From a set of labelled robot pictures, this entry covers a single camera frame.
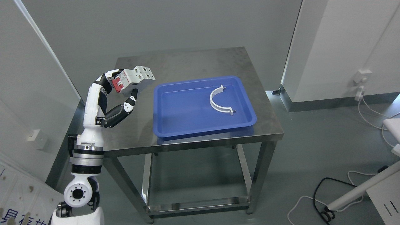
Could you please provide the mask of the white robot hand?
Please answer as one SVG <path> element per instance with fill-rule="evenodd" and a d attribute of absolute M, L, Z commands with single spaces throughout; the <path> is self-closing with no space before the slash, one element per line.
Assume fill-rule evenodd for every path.
<path fill-rule="evenodd" d="M 84 111 L 84 131 L 77 138 L 77 145 L 81 148 L 103 148 L 103 129 L 115 127 L 133 112 L 138 89 L 133 89 L 127 100 L 106 113 L 106 95 L 110 94 L 113 88 L 125 95 L 121 85 L 114 85 L 114 80 L 119 78 L 123 71 L 124 69 L 109 70 L 89 88 Z"/>

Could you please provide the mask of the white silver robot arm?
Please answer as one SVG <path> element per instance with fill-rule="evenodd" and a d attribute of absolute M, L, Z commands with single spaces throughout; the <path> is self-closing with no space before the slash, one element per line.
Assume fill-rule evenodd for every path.
<path fill-rule="evenodd" d="M 104 159 L 102 128 L 114 127 L 134 109 L 137 85 L 154 80 L 147 67 L 114 69 L 105 72 L 90 86 L 84 109 L 84 131 L 68 136 L 68 151 L 74 179 L 64 190 L 50 225 L 103 225 L 99 206 L 99 183 Z"/>

